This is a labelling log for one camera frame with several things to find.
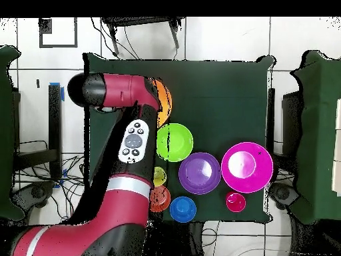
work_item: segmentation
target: orange cup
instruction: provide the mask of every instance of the orange cup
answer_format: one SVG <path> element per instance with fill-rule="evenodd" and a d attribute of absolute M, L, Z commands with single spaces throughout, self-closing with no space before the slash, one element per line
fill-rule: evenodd
<path fill-rule="evenodd" d="M 151 211 L 162 212 L 166 210 L 171 203 L 171 193 L 166 187 L 161 185 L 152 189 L 149 199 L 151 201 Z"/>

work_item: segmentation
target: orange bowl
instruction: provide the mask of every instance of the orange bowl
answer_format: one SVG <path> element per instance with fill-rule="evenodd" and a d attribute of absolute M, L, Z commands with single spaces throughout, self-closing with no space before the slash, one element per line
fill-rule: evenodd
<path fill-rule="evenodd" d="M 166 86 L 160 81 L 153 79 L 153 84 L 157 88 L 157 93 L 161 102 L 161 110 L 158 113 L 157 119 L 157 127 L 159 128 L 167 121 L 171 114 L 172 96 Z"/>

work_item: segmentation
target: purple bowl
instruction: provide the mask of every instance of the purple bowl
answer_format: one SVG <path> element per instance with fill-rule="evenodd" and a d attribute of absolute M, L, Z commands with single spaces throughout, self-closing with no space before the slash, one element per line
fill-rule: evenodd
<path fill-rule="evenodd" d="M 181 163 L 178 179 L 190 193 L 196 195 L 209 193 L 220 182 L 220 164 L 211 154 L 193 153 Z"/>

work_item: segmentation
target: silver band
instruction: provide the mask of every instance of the silver band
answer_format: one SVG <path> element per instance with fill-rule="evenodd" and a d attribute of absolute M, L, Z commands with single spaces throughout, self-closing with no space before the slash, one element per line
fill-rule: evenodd
<path fill-rule="evenodd" d="M 29 244 L 29 248 L 27 249 L 26 256 L 33 256 L 33 252 L 35 252 L 35 248 L 38 244 L 38 240 L 41 238 L 44 232 L 46 232 L 50 227 L 51 226 L 45 226 L 35 235 L 35 238 L 32 239 L 32 242 Z"/>
<path fill-rule="evenodd" d="M 134 191 L 146 197 L 149 200 L 151 187 L 144 181 L 132 177 L 113 177 L 109 179 L 107 191 L 121 189 L 123 191 Z"/>

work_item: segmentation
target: white tile floor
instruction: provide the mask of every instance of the white tile floor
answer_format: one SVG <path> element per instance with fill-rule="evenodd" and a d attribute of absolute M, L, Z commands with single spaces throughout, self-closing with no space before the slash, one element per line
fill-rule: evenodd
<path fill-rule="evenodd" d="M 93 18 L 93 21 L 95 27 L 101 29 L 99 18 Z M 172 59 L 176 54 L 168 23 L 127 27 L 126 32 L 141 59 Z M 21 141 L 48 141 L 47 86 L 51 82 L 59 82 L 65 88 L 65 101 L 62 102 L 63 159 L 83 154 L 83 111 L 69 99 L 66 88 L 69 79 L 83 69 L 82 53 L 93 52 L 114 59 L 90 18 L 78 18 L 77 33 L 78 48 L 40 49 L 38 19 L 0 19 L 0 45 L 13 45 L 21 52 L 9 70 L 14 86 L 21 92 Z M 118 28 L 117 39 L 132 53 L 124 28 Z M 107 35 L 105 40 L 113 50 Z M 185 20 L 182 20 L 178 41 L 178 60 L 255 61 L 268 54 L 276 58 L 269 86 L 276 89 L 274 138 L 277 141 L 282 141 L 282 96 L 298 90 L 298 84 L 289 71 L 300 66 L 303 53 L 310 49 L 319 49 L 334 59 L 341 57 L 339 17 L 188 17 L 186 27 Z M 53 19 L 52 35 L 43 35 L 43 42 L 72 44 L 72 19 Z M 120 45 L 119 51 L 120 58 L 133 58 Z M 22 150 L 28 151 L 37 148 L 43 149 L 44 144 L 21 146 Z M 280 143 L 275 143 L 275 151 L 281 153 Z M 72 170 L 72 174 L 80 176 L 77 168 Z M 81 194 L 81 190 L 78 187 L 77 194 Z M 55 189 L 53 196 L 59 204 L 59 213 L 66 215 L 63 192 Z M 78 198 L 73 198 L 74 206 Z M 31 223 L 58 223 L 61 218 L 56 208 L 50 199 L 46 207 L 34 210 Z M 278 210 L 271 200 L 268 201 L 268 212 L 273 220 L 265 225 L 220 223 L 216 243 L 204 247 L 205 255 L 287 256 L 290 249 L 289 216 Z M 207 222 L 205 228 L 216 230 L 217 225 L 216 221 Z M 214 240 L 212 231 L 206 230 L 202 240 L 204 244 L 211 243 Z"/>
<path fill-rule="evenodd" d="M 338 100 L 338 106 L 336 110 L 335 129 L 341 129 L 341 99 Z"/>

